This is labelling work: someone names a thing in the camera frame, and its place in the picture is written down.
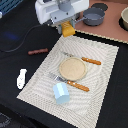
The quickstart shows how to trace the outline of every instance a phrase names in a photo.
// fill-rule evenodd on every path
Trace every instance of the placemat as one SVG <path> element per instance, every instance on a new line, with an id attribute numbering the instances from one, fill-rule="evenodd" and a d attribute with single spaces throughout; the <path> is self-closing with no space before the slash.
<path id="1" fill-rule="evenodd" d="M 102 64 L 95 65 L 85 62 L 88 72 L 83 79 L 76 82 L 89 87 L 90 91 L 85 92 L 67 85 L 70 101 L 57 105 L 52 87 L 58 81 L 49 78 L 48 73 L 52 72 L 61 76 L 58 68 L 59 64 L 67 58 L 61 51 L 99 60 Z M 17 98 L 76 127 L 94 128 L 98 120 L 117 52 L 118 47 L 116 46 L 76 36 L 66 38 L 61 36 Z"/>

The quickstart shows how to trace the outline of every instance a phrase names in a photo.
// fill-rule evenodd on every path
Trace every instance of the tray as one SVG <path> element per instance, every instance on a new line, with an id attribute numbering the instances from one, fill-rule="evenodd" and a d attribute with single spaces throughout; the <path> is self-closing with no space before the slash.
<path id="1" fill-rule="evenodd" d="M 91 0 L 89 7 L 91 7 L 94 3 L 104 3 L 108 6 L 108 9 L 105 11 L 103 23 L 99 26 L 88 26 L 81 21 L 76 24 L 75 30 L 77 32 L 93 36 L 128 43 L 128 31 L 124 30 L 119 24 L 121 12 L 124 8 L 128 7 L 128 4 Z"/>

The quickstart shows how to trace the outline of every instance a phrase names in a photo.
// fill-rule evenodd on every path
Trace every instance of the wire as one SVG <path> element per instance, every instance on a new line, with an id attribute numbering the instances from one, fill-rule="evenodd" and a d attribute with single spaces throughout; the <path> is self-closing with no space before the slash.
<path id="1" fill-rule="evenodd" d="M 0 51 L 1 51 L 1 52 L 13 52 L 13 51 L 16 51 L 17 49 L 19 49 L 19 48 L 23 45 L 23 43 L 24 43 L 26 37 L 28 36 L 29 32 L 30 32 L 32 29 L 37 28 L 37 27 L 40 27 L 40 26 L 42 26 L 42 25 L 36 25 L 36 26 L 33 26 L 32 28 L 30 28 L 30 29 L 28 30 L 28 32 L 26 33 L 25 37 L 23 38 L 23 41 L 21 42 L 21 44 L 20 44 L 17 48 L 12 49 L 12 50 L 8 50 L 8 51 L 4 51 L 4 50 L 1 50 L 1 49 L 0 49 Z"/>

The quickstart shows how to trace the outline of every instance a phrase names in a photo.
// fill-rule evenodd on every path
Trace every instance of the black table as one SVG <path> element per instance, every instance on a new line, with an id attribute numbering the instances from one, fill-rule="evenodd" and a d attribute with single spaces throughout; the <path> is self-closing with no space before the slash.
<path id="1" fill-rule="evenodd" d="M 0 19 L 1 50 L 16 48 L 22 43 L 27 31 L 39 25 L 35 1 L 24 0 Z M 16 86 L 20 69 L 27 69 L 27 83 L 48 54 L 29 56 L 28 51 L 42 48 L 48 48 L 50 51 L 60 36 L 55 28 L 42 25 L 27 35 L 24 44 L 18 50 L 10 53 L 0 52 L 1 112 L 4 111 L 4 106 L 8 111 L 34 119 L 50 128 L 75 128 L 16 98 L 21 91 Z M 96 128 L 128 128 L 128 45 L 78 32 L 74 36 L 119 47 Z"/>

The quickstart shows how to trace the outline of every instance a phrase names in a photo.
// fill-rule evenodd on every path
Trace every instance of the wooden plate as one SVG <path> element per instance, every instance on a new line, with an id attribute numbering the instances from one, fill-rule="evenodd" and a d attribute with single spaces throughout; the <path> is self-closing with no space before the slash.
<path id="1" fill-rule="evenodd" d="M 87 66 L 82 59 L 70 57 L 60 64 L 59 71 L 65 79 L 76 81 L 85 76 Z"/>

